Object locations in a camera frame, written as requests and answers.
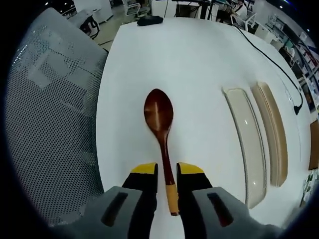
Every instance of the white tabletop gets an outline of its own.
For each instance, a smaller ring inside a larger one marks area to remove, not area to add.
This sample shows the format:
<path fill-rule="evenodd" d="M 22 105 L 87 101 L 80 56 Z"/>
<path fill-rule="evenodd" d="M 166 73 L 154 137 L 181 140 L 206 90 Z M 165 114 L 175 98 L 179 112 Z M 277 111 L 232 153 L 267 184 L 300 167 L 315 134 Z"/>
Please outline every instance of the white tabletop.
<path fill-rule="evenodd" d="M 258 37 L 250 40 L 295 78 L 275 48 Z M 271 88 L 282 115 L 289 156 L 288 177 L 280 188 L 270 185 L 269 152 L 265 150 L 267 195 L 251 215 L 281 226 L 301 199 L 310 158 L 310 112 L 295 116 L 300 96 L 287 77 L 257 52 L 237 29 L 201 19 L 165 18 L 163 24 L 120 27 L 106 61 L 100 86 L 96 141 L 104 190 L 121 186 L 138 164 L 159 163 L 158 207 L 151 238 L 184 238 L 180 217 L 168 212 L 160 148 L 144 120 L 148 93 L 169 96 L 174 119 L 168 137 L 172 169 L 179 161 L 201 167 L 213 186 L 245 201 L 241 147 L 222 88 L 243 88 L 251 100 L 268 149 L 263 122 L 250 91 L 256 81 Z"/>

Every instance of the floor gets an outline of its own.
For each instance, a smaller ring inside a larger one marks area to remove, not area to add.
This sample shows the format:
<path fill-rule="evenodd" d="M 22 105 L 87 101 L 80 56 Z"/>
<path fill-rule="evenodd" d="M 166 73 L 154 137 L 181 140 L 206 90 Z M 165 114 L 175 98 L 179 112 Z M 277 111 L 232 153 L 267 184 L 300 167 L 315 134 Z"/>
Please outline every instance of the floor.
<path fill-rule="evenodd" d="M 131 22 L 134 16 L 126 16 L 123 5 L 112 8 L 113 17 L 100 24 L 99 35 L 94 39 L 101 47 L 110 51 L 113 40 L 122 24 Z"/>

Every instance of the chair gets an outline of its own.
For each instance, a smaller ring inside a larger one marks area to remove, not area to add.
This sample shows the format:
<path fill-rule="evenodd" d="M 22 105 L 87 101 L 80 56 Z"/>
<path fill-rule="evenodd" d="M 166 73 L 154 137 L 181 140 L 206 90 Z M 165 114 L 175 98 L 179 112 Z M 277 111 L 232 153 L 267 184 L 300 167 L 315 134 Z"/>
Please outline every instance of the chair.
<path fill-rule="evenodd" d="M 135 0 L 122 0 L 126 16 L 138 14 L 141 5 Z"/>
<path fill-rule="evenodd" d="M 248 31 L 248 26 L 254 27 L 255 25 L 255 19 L 256 19 L 256 13 L 252 11 L 247 11 L 247 18 L 246 20 L 241 19 L 240 17 L 236 15 L 230 15 L 230 20 L 232 25 L 236 25 L 237 27 Z"/>
<path fill-rule="evenodd" d="M 77 220 L 104 193 L 97 97 L 108 53 L 52 8 L 29 27 L 5 98 L 8 149 L 26 195 L 50 226 Z"/>

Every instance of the wooden spoon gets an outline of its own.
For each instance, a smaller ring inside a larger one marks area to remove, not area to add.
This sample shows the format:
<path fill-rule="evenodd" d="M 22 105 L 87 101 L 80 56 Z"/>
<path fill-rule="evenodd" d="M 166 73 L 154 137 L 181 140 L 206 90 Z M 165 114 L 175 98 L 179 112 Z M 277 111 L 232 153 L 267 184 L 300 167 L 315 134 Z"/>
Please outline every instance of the wooden spoon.
<path fill-rule="evenodd" d="M 144 117 L 150 130 L 159 142 L 170 214 L 172 216 L 178 216 L 177 187 L 171 170 L 167 149 L 167 137 L 173 121 L 173 114 L 173 106 L 168 96 L 159 89 L 152 90 L 145 100 Z"/>

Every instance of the black cable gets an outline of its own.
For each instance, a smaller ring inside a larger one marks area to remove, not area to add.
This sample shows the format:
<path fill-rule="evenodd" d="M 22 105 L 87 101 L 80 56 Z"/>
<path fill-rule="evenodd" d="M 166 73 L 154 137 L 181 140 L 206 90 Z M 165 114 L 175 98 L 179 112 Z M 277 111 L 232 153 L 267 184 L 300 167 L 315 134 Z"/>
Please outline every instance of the black cable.
<path fill-rule="evenodd" d="M 166 16 L 167 6 L 168 6 L 168 0 L 166 0 L 166 8 L 165 8 L 165 14 L 164 14 L 164 17 Z"/>
<path fill-rule="evenodd" d="M 245 34 L 235 25 L 233 25 L 234 27 L 236 27 L 240 33 L 246 38 L 246 40 L 255 48 L 257 49 L 260 53 L 262 53 L 264 56 L 267 57 L 268 60 L 270 60 L 272 63 L 274 63 L 287 77 L 288 79 L 291 81 L 291 83 L 294 85 L 294 87 L 296 88 L 296 90 L 298 91 L 299 95 L 300 95 L 300 98 L 301 98 L 301 104 L 299 106 L 294 106 L 294 111 L 295 111 L 295 114 L 298 115 L 301 107 L 303 106 L 303 103 L 304 103 L 304 99 L 303 99 L 303 96 L 301 94 L 301 92 L 299 91 L 298 87 L 295 85 L 295 83 L 293 82 L 293 80 L 290 78 L 290 76 L 276 63 L 274 62 L 269 56 L 267 56 L 262 50 L 260 50 L 257 46 L 255 46 L 248 38 L 247 36 L 245 36 Z"/>
<path fill-rule="evenodd" d="M 178 10 L 178 16 L 180 16 L 179 15 L 180 14 L 180 8 L 179 8 L 179 2 L 178 1 L 177 1 L 177 8 L 176 8 L 174 17 L 176 17 L 177 10 Z"/>
<path fill-rule="evenodd" d="M 209 5 L 209 9 L 208 9 L 208 17 L 207 17 L 207 20 L 209 20 L 209 17 L 210 17 L 210 19 L 213 21 L 213 17 L 212 17 L 211 12 L 212 12 L 212 10 L 213 10 L 214 2 L 215 2 L 214 0 L 211 0 L 211 1 L 210 1 L 210 5 Z"/>
<path fill-rule="evenodd" d="M 194 18 L 196 18 L 196 15 L 197 15 L 197 13 L 198 13 L 198 10 L 199 10 L 199 7 L 197 8 L 197 10 L 196 10 L 196 12 L 195 12 Z"/>
<path fill-rule="evenodd" d="M 195 7 L 194 9 L 192 9 L 189 13 L 192 13 L 192 12 L 196 11 L 196 10 L 199 9 L 199 8 L 200 8 L 200 6 L 197 6 L 197 7 Z"/>
<path fill-rule="evenodd" d="M 210 15 L 210 19 L 213 21 L 213 14 Z"/>
<path fill-rule="evenodd" d="M 113 41 L 113 40 L 105 41 L 105 42 L 99 43 L 98 45 L 99 45 L 99 46 L 102 46 L 102 45 L 104 45 L 104 44 L 106 44 L 106 43 L 109 43 L 109 42 L 111 42 L 111 41 Z"/>
<path fill-rule="evenodd" d="M 180 5 L 179 5 L 178 1 L 177 1 L 177 6 L 178 6 L 178 13 L 180 13 Z"/>

